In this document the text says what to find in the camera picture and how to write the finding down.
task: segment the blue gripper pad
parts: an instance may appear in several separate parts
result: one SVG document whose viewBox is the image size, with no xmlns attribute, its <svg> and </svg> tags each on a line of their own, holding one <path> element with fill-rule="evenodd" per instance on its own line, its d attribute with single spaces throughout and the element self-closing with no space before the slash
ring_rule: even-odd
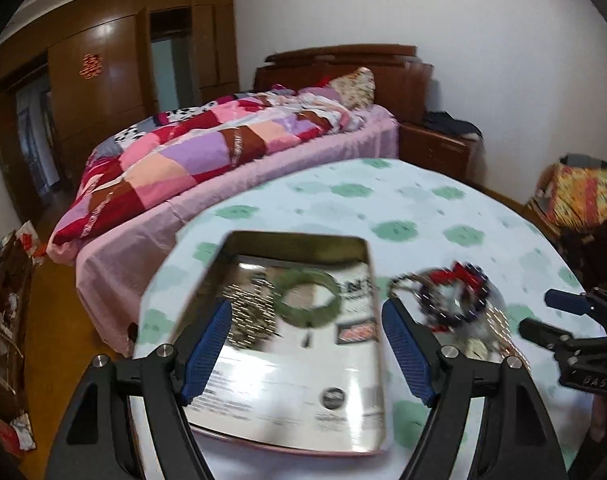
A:
<svg viewBox="0 0 607 480">
<path fill-rule="evenodd" d="M 214 364 L 232 326 L 232 304 L 225 300 L 214 314 L 199 343 L 194 347 L 186 364 L 186 382 L 181 397 L 186 404 L 205 390 Z"/>
<path fill-rule="evenodd" d="M 381 322 L 410 391 L 426 406 L 431 406 L 436 393 L 430 367 L 391 300 L 383 304 Z"/>
<path fill-rule="evenodd" d="M 563 292 L 551 288 L 543 297 L 545 304 L 550 308 L 556 308 L 570 314 L 583 316 L 590 312 L 590 303 L 585 296 L 572 294 L 571 292 Z"/>
</svg>

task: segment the jade bangle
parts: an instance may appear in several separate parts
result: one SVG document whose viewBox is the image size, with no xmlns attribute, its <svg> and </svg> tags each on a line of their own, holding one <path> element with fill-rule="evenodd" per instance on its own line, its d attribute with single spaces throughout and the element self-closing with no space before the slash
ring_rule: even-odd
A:
<svg viewBox="0 0 607 480">
<path fill-rule="evenodd" d="M 290 269 L 272 280 L 274 312 L 286 323 L 299 328 L 319 328 L 334 321 L 341 313 L 341 287 L 327 272 L 316 269 Z M 285 303 L 287 293 L 298 285 L 321 285 L 333 295 L 326 305 L 315 308 L 295 308 Z"/>
</svg>

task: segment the patchwork quilt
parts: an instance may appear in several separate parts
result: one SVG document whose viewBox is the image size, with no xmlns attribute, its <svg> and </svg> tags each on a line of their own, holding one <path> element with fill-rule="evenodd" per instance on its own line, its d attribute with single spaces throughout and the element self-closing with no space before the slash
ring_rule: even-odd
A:
<svg viewBox="0 0 607 480">
<path fill-rule="evenodd" d="M 336 101 L 285 89 L 220 98 L 148 118 L 96 147 L 50 244 L 93 238 L 200 182 L 363 119 Z"/>
</svg>

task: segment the mattress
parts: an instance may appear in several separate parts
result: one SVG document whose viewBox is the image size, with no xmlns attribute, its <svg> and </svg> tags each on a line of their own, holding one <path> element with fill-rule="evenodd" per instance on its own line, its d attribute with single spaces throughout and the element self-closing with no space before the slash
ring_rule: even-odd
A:
<svg viewBox="0 0 607 480">
<path fill-rule="evenodd" d="M 174 247 L 176 232 L 201 211 L 264 182 L 328 162 L 397 158 L 398 124 L 388 110 L 375 105 L 359 113 L 366 119 L 360 130 L 249 162 L 88 242 L 76 260 L 77 293 L 101 338 L 117 352 L 132 353 L 128 327 L 138 322 L 145 288 Z"/>
</svg>

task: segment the barcode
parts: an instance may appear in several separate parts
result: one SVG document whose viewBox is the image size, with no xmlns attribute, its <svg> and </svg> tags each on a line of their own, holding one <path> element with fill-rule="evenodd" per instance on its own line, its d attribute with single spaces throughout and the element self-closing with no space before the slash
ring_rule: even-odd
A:
<svg viewBox="0 0 607 480">
<path fill-rule="evenodd" d="M 363 409 L 368 410 L 371 408 L 381 408 L 383 403 L 381 402 L 383 392 L 381 386 L 370 386 L 361 390 L 361 399 L 363 403 Z"/>
</svg>

